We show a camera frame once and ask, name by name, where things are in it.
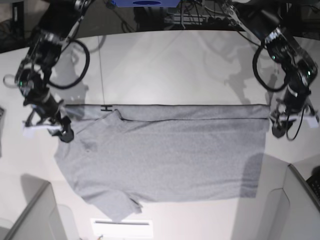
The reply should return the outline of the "grey partition panel right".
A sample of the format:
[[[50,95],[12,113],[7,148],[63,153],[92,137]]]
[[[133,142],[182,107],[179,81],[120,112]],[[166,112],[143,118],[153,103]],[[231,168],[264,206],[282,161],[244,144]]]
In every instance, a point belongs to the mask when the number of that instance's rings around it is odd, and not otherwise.
[[[268,195],[258,240],[318,240],[320,201],[294,165],[285,172],[283,185]]]

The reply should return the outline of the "grey partition panel left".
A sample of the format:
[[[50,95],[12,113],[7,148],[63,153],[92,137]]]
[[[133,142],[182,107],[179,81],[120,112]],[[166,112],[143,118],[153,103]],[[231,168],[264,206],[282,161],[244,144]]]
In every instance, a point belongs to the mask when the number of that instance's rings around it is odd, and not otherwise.
[[[5,240],[66,240],[52,184],[45,181],[13,226]]]

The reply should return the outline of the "black keyboard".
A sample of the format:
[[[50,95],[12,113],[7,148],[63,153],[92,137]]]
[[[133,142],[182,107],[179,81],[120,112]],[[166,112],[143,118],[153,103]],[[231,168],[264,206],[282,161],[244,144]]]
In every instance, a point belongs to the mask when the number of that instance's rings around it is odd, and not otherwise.
[[[319,200],[320,199],[320,176],[313,175],[306,182],[314,192],[317,199]]]

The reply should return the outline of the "grey partition panel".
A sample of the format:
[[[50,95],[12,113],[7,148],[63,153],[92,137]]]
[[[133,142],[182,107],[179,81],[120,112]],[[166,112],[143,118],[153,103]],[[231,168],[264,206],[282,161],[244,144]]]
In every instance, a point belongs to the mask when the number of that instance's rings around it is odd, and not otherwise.
[[[52,184],[45,181],[13,226],[5,240],[66,240]]]
[[[268,195],[258,240],[318,240],[320,201],[294,165],[285,172],[283,185]]]

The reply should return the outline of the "grey cloth at left edge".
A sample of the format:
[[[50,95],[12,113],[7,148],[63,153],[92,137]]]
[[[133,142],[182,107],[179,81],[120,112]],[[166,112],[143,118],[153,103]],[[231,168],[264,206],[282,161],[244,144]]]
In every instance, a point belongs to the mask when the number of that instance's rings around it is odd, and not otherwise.
[[[3,128],[4,128],[4,123],[5,123],[5,114],[6,111],[4,108],[0,107],[0,137],[2,138],[3,134]]]

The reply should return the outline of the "white slotted tray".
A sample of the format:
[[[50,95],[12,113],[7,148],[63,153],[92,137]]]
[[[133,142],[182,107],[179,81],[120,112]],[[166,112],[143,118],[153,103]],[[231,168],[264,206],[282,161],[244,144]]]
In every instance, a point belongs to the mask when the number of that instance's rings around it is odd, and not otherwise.
[[[154,237],[151,220],[123,220],[113,222],[110,219],[92,218],[91,226],[97,237],[119,239],[152,239]]]

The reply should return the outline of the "blue box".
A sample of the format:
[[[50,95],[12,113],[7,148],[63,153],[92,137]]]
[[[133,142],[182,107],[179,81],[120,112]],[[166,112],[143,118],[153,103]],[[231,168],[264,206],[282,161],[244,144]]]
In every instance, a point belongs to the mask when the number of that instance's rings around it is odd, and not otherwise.
[[[117,7],[165,7],[175,8],[180,0],[112,0]]]

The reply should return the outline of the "grey T-shirt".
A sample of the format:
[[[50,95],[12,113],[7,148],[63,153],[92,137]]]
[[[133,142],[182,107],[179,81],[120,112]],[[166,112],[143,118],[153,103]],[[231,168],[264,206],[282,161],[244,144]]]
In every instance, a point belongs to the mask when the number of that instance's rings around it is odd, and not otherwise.
[[[56,163],[72,190],[120,222],[142,203],[256,196],[267,105],[69,106],[74,140]]]

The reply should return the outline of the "white power strip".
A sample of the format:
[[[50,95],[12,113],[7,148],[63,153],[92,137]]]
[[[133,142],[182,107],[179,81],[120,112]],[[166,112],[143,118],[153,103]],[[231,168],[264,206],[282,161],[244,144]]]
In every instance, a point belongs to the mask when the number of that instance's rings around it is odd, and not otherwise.
[[[164,17],[164,23],[171,25],[197,25],[197,26],[206,26],[214,25],[218,23],[229,24],[229,20],[233,22],[231,17],[226,17],[222,15],[197,15],[190,13],[183,14],[168,14]]]

